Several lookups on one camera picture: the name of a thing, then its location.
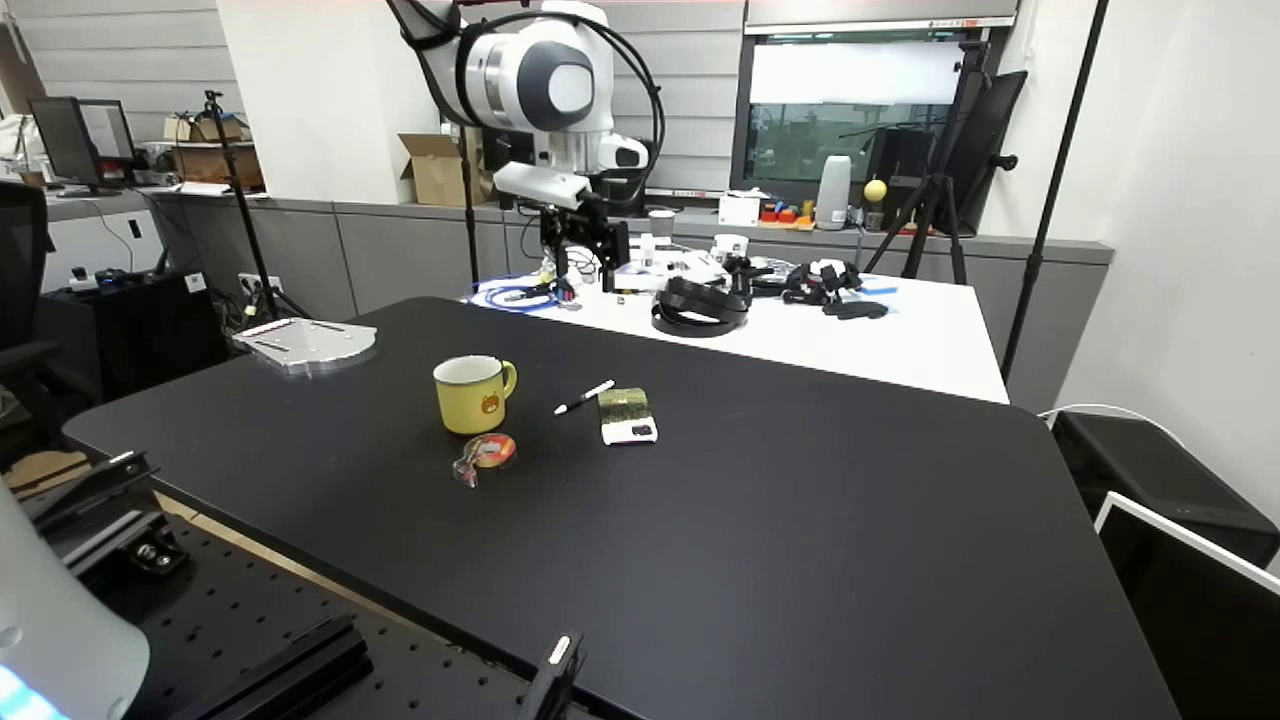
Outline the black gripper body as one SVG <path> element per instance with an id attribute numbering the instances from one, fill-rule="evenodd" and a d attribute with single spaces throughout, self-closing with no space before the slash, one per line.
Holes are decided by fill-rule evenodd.
<path id="1" fill-rule="evenodd" d="M 574 242 L 587 248 L 601 263 L 627 258 L 627 226 L 603 208 L 549 208 L 540 215 L 540 240 L 553 257 L 566 257 Z"/>

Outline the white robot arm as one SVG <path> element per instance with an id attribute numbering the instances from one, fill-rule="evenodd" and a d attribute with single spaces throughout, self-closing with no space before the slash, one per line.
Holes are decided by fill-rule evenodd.
<path id="1" fill-rule="evenodd" d="M 506 15 L 463 15 L 474 0 L 383 0 L 438 106 L 481 132 L 532 141 L 492 188 L 540 213 L 553 292 L 570 292 L 570 248 L 603 266 L 627 257 L 607 215 L 607 185 L 644 188 L 666 146 L 666 96 L 642 47 L 591 0 L 532 0 Z"/>

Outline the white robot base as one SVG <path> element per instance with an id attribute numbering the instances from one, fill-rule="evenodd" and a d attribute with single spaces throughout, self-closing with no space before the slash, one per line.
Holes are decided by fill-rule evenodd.
<path id="1" fill-rule="evenodd" d="M 0 486 L 0 720 L 124 720 L 154 649 Z"/>

